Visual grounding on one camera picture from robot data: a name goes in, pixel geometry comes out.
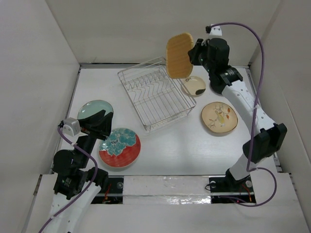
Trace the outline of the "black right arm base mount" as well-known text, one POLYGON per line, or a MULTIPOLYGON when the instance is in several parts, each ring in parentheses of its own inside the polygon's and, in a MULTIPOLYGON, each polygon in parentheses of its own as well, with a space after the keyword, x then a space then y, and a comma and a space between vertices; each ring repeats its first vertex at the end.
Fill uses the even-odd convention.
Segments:
POLYGON ((256 203, 250 175, 236 184, 226 184, 225 176, 208 178, 205 190, 210 192, 211 203, 256 203))

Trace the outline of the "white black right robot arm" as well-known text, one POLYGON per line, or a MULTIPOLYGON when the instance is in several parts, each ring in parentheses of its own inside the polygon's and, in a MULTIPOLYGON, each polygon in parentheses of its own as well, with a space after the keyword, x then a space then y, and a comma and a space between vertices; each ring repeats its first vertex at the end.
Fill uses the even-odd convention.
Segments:
POLYGON ((191 64, 204 67, 212 90, 229 100, 248 126, 251 139, 243 145, 243 154, 225 174, 225 187, 235 191, 250 170, 279 151, 287 128, 267 116, 248 91, 242 75, 228 64, 229 45, 224 39, 198 39, 188 55, 191 64))

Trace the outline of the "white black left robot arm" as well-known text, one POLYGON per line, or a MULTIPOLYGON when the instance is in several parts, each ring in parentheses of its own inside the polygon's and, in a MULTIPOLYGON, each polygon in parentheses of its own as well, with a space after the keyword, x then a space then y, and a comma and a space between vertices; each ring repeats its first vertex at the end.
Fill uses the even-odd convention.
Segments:
POLYGON ((73 149, 59 150, 53 158, 57 175, 49 219, 41 233, 74 233, 95 196, 108 188, 108 172, 91 156, 98 139, 111 133, 113 112, 100 110, 83 119, 66 118, 57 131, 73 149))

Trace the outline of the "red teal flower plate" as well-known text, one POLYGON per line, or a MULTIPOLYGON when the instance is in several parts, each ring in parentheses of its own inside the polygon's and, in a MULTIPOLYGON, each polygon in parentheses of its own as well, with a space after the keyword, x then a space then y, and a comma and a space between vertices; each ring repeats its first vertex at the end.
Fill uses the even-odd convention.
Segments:
POLYGON ((99 158, 109 167, 124 168, 138 158, 140 150, 140 138, 133 130, 115 128, 105 141, 100 142, 99 158))

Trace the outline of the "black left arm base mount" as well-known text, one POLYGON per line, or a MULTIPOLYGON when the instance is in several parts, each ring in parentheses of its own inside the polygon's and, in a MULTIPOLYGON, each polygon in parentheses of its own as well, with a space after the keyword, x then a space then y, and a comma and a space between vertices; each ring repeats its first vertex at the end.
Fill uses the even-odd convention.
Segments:
POLYGON ((123 204, 123 176, 110 176, 105 189, 102 189, 92 204, 123 204))

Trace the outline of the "beige bird painted plate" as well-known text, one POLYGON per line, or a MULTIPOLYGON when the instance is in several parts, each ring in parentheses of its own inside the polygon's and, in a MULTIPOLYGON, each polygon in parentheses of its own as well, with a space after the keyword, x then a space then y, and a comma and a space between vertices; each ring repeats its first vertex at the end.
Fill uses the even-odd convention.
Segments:
POLYGON ((234 109, 219 101, 211 102, 203 107, 201 120, 205 128, 215 134, 230 133, 239 123, 234 109))

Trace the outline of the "orange ribbed rectangular plate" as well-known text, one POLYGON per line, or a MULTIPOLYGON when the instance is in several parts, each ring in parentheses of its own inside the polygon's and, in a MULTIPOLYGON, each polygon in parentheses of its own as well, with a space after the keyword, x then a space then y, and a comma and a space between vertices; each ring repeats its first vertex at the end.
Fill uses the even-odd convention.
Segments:
POLYGON ((191 73, 188 51, 193 48, 193 38, 190 33, 182 33, 170 38, 166 45, 166 70, 172 79, 185 79, 191 73))

